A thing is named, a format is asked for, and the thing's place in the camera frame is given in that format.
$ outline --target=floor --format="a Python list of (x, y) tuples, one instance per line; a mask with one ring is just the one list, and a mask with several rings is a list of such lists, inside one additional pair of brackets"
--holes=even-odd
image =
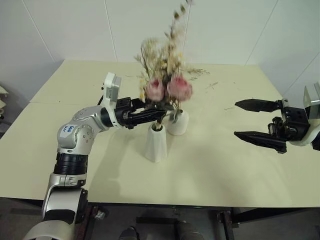
[[(117, 240), (121, 231), (136, 226), (141, 240), (173, 240), (172, 225), (136, 224), (136, 217), (176, 218), (192, 223), (206, 240), (225, 240), (216, 212), (198, 208), (109, 206), (104, 220), (96, 220), (91, 240)], [(21, 240), (41, 221), (41, 209), (0, 198), (0, 240)], [(235, 240), (320, 240), (320, 209), (241, 224)]]

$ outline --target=beige tabletop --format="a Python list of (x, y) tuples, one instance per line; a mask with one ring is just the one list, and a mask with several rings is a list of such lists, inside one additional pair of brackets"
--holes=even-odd
[[(229, 207), (318, 207), (319, 152), (287, 153), (241, 141), (234, 131), (267, 132), (279, 112), (249, 112), (239, 100), (278, 100), (257, 66), (198, 65), (187, 132), (167, 133), (168, 157), (143, 156), (149, 124), (98, 134), (85, 187), (91, 202)], [(122, 77), (120, 97), (138, 96), (133, 63), (65, 61), (0, 139), (1, 197), (43, 199), (56, 162), (57, 131), (79, 109), (97, 104), (107, 72)]]

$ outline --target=vase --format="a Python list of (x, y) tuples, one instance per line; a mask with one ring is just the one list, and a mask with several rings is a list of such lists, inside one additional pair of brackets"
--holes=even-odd
[(184, 110), (179, 111), (175, 113), (177, 117), (170, 115), (168, 121), (167, 131), (174, 136), (181, 136), (187, 131), (188, 127), (189, 114)]
[(167, 138), (164, 125), (161, 126), (160, 130), (156, 130), (154, 123), (150, 125), (144, 156), (153, 163), (158, 163), (167, 157)]

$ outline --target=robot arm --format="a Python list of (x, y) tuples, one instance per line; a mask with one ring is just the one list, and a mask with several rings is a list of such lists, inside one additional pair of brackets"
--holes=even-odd
[(108, 73), (101, 103), (79, 110), (57, 133), (56, 164), (50, 174), (42, 205), (43, 221), (24, 240), (71, 240), (74, 226), (85, 217), (88, 204), (86, 184), (88, 155), (98, 133), (111, 127), (133, 129), (142, 123), (161, 119), (165, 110), (146, 109), (139, 99), (118, 99), (121, 79)]
[(281, 111), (281, 117), (274, 117), (268, 125), (269, 133), (256, 131), (235, 131), (234, 134), (248, 143), (275, 149), (278, 153), (287, 151), (286, 141), (292, 145), (312, 144), (320, 151), (320, 82), (305, 86), (303, 104), (305, 108), (289, 106), (287, 99), (267, 101), (246, 99), (235, 103), (236, 106), (253, 112)]

